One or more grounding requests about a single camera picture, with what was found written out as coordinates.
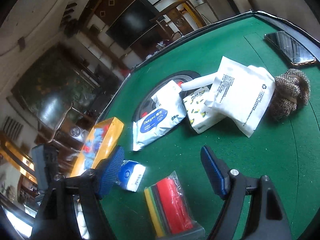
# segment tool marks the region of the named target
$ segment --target brown knitted item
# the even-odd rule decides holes
[[[288,116],[297,107],[307,105],[310,81],[302,71],[291,68],[286,73],[275,77],[275,83],[276,89],[269,107],[274,118]]]

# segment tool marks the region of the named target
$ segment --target green cloth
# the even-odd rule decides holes
[[[125,159],[145,165],[146,172],[136,193],[114,186],[101,204],[118,239],[154,239],[143,190],[176,171],[195,220],[208,235],[222,208],[222,200],[213,193],[200,161],[200,149],[211,146],[218,158],[245,176],[270,176],[286,210],[293,239],[297,239],[320,206],[320,71],[303,69],[311,84],[311,99],[296,114],[280,122],[264,115],[257,130],[247,138],[234,124],[223,121],[198,135],[188,119],[169,134],[132,152],[132,116],[145,95],[163,78],[182,70],[201,75],[217,71],[222,56],[243,65],[265,67],[273,75],[288,69],[282,57],[263,40],[276,28],[249,17],[197,37],[136,71],[115,99],[108,116],[124,123],[118,144],[125,149]],[[240,239],[250,197],[234,239]]]

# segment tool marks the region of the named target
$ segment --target black tv screen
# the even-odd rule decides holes
[[[135,0],[110,26],[106,34],[123,49],[131,46],[156,23],[150,22],[159,11],[148,0]]]

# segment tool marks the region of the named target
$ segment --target phone screen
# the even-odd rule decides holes
[[[315,57],[284,31],[265,34],[264,38],[278,48],[294,65],[315,62]]]

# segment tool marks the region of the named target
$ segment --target blue oval label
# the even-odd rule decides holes
[[[140,132],[145,133],[150,131],[153,127],[156,127],[167,116],[167,114],[167,110],[160,108],[148,115],[141,125]]]
[[[129,178],[129,176],[130,176],[130,171],[126,170],[125,174],[124,174],[124,177],[127,179],[127,178]]]

